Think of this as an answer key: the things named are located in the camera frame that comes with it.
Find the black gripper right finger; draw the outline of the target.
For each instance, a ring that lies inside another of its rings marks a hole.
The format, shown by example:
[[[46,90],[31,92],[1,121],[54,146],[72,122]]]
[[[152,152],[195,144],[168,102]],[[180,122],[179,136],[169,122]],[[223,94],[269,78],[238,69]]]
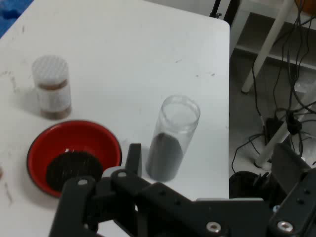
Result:
[[[316,169],[288,146],[277,144],[272,155],[272,176],[287,194],[269,220],[274,237],[316,235]]]

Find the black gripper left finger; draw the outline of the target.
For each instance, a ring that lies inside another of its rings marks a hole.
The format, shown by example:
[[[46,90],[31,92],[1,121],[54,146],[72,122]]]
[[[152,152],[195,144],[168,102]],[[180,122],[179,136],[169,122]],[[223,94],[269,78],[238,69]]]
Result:
[[[96,237],[102,222],[113,221],[131,237],[227,237],[226,222],[163,183],[137,174],[139,144],[129,148],[125,168],[95,181],[76,177],[64,185],[50,230],[52,237]]]

